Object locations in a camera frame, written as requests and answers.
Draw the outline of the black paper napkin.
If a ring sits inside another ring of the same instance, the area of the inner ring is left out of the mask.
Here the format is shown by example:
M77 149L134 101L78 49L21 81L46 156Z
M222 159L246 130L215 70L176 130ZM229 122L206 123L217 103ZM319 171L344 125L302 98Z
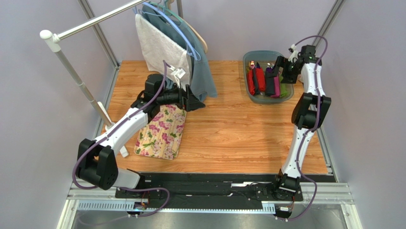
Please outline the black paper napkin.
M271 96L274 92L273 86L272 86L274 77L275 76L273 76L272 73L267 73L265 71L265 83L266 83L265 95L266 96Z

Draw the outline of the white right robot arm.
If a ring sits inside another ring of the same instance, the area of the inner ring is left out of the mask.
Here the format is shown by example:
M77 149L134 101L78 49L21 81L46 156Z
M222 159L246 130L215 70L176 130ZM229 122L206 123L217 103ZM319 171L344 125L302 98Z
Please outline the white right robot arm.
M315 46L305 45L298 51L296 46L292 45L289 50L289 58L277 58L272 74L279 73L282 68L282 83L285 84L295 84L298 76L301 76L304 92L292 113L294 135L288 157L274 186L276 196L280 199L294 196L298 192L301 167L308 145L316 130L321 127L332 102L322 89L322 62L315 54Z

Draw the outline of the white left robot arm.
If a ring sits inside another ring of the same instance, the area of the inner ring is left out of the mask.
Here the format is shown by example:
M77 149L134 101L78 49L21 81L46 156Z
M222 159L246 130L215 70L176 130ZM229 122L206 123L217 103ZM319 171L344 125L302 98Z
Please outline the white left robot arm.
M142 179L141 174L118 168L116 156L120 149L155 118L163 105L175 105L187 112L205 107L192 93L189 85L184 89L178 86L166 89L165 85L164 75L149 75L144 90L116 124L94 140L84 139L80 142L77 162L72 172L72 180L77 187L85 189L79 185L79 178L91 184L89 189L137 188Z

